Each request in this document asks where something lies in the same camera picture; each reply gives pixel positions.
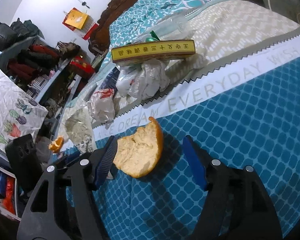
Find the large orange peel piece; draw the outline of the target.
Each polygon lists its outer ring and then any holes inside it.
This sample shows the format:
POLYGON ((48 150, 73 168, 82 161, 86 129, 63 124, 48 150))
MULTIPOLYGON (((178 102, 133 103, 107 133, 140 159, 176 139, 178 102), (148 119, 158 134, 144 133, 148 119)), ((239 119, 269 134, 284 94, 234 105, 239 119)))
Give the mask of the large orange peel piece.
POLYGON ((149 174, 157 165, 164 148, 164 135, 155 118, 138 127, 132 135, 119 138, 118 148, 113 160, 115 166, 133 178, 149 174))

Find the white plastic bag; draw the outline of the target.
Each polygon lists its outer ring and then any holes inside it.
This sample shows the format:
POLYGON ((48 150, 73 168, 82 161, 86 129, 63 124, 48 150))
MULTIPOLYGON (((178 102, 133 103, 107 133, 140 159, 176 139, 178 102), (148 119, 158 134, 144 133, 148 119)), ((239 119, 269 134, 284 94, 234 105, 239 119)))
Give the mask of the white plastic bag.
POLYGON ((140 64, 121 66, 116 82, 120 97, 131 96, 145 100, 163 92, 170 84, 166 61, 151 59, 140 64))

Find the yellow seasoning box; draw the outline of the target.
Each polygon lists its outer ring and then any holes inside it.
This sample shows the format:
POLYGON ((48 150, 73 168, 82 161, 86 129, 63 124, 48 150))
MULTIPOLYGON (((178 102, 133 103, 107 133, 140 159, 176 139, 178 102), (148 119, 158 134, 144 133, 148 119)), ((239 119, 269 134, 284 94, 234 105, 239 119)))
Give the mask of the yellow seasoning box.
POLYGON ((111 50, 114 63, 140 60, 146 57, 188 57, 196 53, 194 40, 169 40, 135 43, 111 50))

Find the clear speckled plastic bag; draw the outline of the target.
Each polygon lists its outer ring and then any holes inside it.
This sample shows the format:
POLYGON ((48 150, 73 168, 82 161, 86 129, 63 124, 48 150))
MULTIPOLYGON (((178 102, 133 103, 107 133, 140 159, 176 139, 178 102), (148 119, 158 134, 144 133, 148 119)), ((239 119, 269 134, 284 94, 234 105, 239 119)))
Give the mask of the clear speckled plastic bag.
POLYGON ((65 122, 65 128, 69 139, 81 154, 97 149, 87 106, 71 115, 65 122))

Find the small orange peel piece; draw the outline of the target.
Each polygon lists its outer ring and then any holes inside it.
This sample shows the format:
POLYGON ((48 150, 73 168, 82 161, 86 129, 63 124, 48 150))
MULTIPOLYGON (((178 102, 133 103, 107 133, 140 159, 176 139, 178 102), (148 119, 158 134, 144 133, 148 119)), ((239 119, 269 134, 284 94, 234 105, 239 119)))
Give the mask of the small orange peel piece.
POLYGON ((64 138, 63 136, 58 136, 55 140, 53 140, 49 145, 48 148, 53 153, 60 152, 62 146, 64 144, 64 138))

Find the red white snack wrapper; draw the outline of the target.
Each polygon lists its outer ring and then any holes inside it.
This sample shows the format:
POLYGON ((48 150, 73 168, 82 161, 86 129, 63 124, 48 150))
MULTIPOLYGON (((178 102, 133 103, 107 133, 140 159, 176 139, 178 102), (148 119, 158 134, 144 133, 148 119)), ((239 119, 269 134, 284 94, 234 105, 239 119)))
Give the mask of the red white snack wrapper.
POLYGON ((111 122, 115 118, 115 107, 113 88, 96 90, 88 101, 90 116, 101 124, 111 122))

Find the blue patterned bed quilt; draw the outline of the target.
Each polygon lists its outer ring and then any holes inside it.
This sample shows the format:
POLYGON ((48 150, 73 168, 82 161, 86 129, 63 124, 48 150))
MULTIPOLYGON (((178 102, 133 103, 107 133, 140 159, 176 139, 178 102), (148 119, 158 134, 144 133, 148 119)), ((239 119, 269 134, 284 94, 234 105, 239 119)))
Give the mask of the blue patterned bed quilt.
POLYGON ((207 63, 93 130, 103 146, 153 116, 165 137, 148 176, 118 172, 94 193, 109 237, 187 239, 194 230, 206 193, 181 149, 187 135, 225 165, 255 168, 287 236, 300 220, 300 25, 240 0, 211 5, 189 25, 207 63))

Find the white storage cubby cabinet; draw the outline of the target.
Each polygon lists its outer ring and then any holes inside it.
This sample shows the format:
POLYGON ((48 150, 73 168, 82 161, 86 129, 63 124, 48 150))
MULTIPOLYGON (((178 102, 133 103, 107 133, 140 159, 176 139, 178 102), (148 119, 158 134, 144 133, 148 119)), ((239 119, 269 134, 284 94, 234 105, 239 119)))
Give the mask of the white storage cubby cabinet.
POLYGON ((0 214, 11 220, 21 220, 18 212, 18 184, 6 154, 0 150, 0 214))

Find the red gift box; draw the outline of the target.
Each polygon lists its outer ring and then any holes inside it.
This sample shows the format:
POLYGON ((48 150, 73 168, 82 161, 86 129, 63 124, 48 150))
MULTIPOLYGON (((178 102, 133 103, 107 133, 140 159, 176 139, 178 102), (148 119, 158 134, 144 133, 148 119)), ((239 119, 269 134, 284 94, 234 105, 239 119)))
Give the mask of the red gift box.
POLYGON ((70 68, 75 74, 84 79, 89 79, 94 74, 91 64, 84 60, 81 56, 75 56, 70 61, 70 68))

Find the white home cactus cloth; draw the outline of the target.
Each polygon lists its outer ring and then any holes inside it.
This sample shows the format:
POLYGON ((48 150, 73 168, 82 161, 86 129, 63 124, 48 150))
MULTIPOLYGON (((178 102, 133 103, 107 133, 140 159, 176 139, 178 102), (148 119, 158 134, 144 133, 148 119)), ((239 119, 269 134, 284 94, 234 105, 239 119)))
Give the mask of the white home cactus cloth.
POLYGON ((8 142, 30 134, 36 139, 47 116, 45 107, 10 80, 0 69, 0 150, 8 142))

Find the crushed green can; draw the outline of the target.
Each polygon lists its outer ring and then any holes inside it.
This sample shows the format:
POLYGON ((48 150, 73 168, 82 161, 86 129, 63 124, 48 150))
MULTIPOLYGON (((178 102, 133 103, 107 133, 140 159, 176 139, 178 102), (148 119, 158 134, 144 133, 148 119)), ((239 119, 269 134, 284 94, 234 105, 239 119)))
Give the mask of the crushed green can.
POLYGON ((154 31, 150 31, 149 33, 146 33, 145 42, 157 42, 157 41, 160 41, 160 39, 154 31))

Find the open shelf with clothes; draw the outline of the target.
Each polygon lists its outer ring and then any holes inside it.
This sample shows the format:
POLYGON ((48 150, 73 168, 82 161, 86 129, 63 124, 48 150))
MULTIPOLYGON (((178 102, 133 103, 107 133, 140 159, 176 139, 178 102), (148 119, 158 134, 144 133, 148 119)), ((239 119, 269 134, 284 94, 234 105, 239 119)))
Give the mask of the open shelf with clothes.
POLYGON ((58 42, 52 48, 38 37, 29 37, 0 51, 0 69, 40 104, 58 75, 80 51, 80 46, 73 42, 58 42))

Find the clear plastic bottle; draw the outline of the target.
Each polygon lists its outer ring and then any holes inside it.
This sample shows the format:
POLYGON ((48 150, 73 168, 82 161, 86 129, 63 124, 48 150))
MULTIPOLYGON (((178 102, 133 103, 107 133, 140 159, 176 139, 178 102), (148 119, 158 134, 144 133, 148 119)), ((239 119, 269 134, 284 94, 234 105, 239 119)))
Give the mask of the clear plastic bottle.
POLYGON ((176 30, 183 32, 186 29, 187 19, 184 15, 172 15, 162 20, 164 34, 172 33, 176 30))

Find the carved dark wood headboard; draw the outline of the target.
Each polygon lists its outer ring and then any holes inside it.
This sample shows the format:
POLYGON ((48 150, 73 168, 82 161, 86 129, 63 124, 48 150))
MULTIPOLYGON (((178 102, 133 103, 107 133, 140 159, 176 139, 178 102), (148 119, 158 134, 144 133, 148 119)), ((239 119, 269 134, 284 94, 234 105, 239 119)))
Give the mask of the carved dark wood headboard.
POLYGON ((89 51, 98 56, 110 46, 110 25, 131 8, 138 0, 111 0, 97 21, 98 27, 94 29, 88 40, 89 51))

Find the teal patterned blanket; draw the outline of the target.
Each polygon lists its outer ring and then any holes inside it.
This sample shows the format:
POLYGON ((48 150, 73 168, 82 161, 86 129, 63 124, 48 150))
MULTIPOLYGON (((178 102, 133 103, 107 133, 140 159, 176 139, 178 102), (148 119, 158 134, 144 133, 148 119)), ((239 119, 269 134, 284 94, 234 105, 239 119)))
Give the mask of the teal patterned blanket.
POLYGON ((131 42, 165 16, 209 1, 211 0, 138 0, 110 25, 110 48, 131 42))

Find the black bags on shelf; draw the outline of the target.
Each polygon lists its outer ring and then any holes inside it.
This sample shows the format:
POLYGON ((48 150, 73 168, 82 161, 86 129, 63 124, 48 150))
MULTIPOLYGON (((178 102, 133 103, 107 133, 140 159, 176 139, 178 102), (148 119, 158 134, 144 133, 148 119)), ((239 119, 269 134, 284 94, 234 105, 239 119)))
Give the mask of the black bags on shelf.
POLYGON ((19 18, 11 25, 0 23, 0 51, 26 38, 41 35, 40 29, 31 20, 21 22, 19 18))

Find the yellow red wall calendar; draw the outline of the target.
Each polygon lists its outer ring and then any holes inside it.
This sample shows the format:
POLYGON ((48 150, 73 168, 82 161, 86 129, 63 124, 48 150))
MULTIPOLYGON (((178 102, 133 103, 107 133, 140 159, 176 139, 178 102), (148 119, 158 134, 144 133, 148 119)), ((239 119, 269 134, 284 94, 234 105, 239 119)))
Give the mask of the yellow red wall calendar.
POLYGON ((90 15, 79 11, 77 8, 65 12, 62 24, 83 40, 88 40, 92 32, 99 26, 90 15))

